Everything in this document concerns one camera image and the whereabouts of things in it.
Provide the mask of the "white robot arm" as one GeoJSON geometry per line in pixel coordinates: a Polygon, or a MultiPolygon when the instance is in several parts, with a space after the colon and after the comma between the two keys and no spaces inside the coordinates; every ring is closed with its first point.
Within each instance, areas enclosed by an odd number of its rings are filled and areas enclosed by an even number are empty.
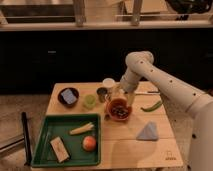
{"type": "Polygon", "coordinates": [[[154,56],[149,51],[129,53],[118,89],[126,93],[127,105],[131,106],[144,77],[181,106],[194,119],[188,171],[213,171],[213,96],[158,69],[153,62],[154,56]]]}

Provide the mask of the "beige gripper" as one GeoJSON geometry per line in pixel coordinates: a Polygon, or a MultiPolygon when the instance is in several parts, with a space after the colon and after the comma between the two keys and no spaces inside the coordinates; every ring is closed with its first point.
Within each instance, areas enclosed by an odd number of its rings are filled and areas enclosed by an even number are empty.
{"type": "Polygon", "coordinates": [[[122,76],[120,80],[120,86],[117,85],[113,88],[111,99],[117,99],[121,97],[121,88],[127,92],[127,107],[131,107],[134,103],[135,93],[133,93],[138,87],[138,80],[127,76],[122,76]]]}

